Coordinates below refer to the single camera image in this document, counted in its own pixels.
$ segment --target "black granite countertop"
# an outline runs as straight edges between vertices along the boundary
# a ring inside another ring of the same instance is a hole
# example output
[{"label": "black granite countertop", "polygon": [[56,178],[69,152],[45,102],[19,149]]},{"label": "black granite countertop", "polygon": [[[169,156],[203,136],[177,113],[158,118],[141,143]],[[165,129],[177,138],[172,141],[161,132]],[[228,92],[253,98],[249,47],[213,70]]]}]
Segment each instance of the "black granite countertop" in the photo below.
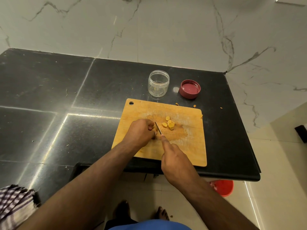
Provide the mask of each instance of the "black granite countertop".
[{"label": "black granite countertop", "polygon": [[[147,90],[153,70],[170,76],[168,91],[159,99]],[[0,186],[42,187],[48,198],[49,184],[59,189],[76,163],[94,163],[111,149],[127,98],[195,104],[203,113],[208,161],[196,167],[198,173],[260,179],[223,73],[8,49],[0,55],[0,74]],[[178,93],[186,79],[201,86],[195,100]],[[134,157],[126,171],[162,174],[161,161]]]}]

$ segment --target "knife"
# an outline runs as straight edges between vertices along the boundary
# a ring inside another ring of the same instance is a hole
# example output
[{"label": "knife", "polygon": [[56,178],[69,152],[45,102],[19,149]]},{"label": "knife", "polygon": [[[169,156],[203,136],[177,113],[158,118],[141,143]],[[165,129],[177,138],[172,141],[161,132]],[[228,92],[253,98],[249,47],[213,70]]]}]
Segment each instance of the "knife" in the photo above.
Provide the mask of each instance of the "knife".
[{"label": "knife", "polygon": [[160,132],[160,135],[162,135],[162,133],[161,133],[161,131],[160,131],[160,128],[159,128],[157,122],[155,122],[155,124],[156,124],[156,126],[157,126],[157,128],[158,128],[158,131]]}]

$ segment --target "red bucket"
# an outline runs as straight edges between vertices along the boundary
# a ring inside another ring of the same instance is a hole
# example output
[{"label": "red bucket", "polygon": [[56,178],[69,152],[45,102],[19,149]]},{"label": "red bucket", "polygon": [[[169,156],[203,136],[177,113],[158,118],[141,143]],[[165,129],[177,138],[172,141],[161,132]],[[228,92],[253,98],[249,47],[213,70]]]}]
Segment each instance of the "red bucket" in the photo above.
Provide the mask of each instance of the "red bucket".
[{"label": "red bucket", "polygon": [[216,180],[209,183],[222,197],[231,195],[234,188],[233,180]]}]

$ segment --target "wooden cutting board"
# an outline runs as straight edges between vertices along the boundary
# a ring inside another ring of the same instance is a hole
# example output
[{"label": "wooden cutting board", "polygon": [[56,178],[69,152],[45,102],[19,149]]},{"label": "wooden cutting board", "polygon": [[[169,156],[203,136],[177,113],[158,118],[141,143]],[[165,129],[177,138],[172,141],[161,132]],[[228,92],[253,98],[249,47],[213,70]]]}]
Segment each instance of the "wooden cutting board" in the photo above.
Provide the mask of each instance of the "wooden cutting board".
[{"label": "wooden cutting board", "polygon": [[[162,123],[166,122],[166,116],[170,116],[171,120],[175,122],[173,130],[162,126]],[[137,119],[150,119],[157,122],[162,134],[170,143],[177,144],[193,165],[207,165],[204,127],[200,109],[128,98],[112,148],[123,140],[130,124]],[[150,140],[135,156],[161,160],[163,153],[161,136],[158,132],[156,139]]]}]

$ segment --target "clear plastic jar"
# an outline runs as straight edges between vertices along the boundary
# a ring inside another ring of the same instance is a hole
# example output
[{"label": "clear plastic jar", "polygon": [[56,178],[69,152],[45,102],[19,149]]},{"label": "clear plastic jar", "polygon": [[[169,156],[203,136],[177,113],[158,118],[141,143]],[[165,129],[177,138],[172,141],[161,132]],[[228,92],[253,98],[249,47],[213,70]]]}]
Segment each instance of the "clear plastic jar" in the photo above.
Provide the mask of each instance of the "clear plastic jar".
[{"label": "clear plastic jar", "polygon": [[162,97],[169,87],[169,75],[161,70],[150,73],[148,78],[148,92],[155,97]]}]

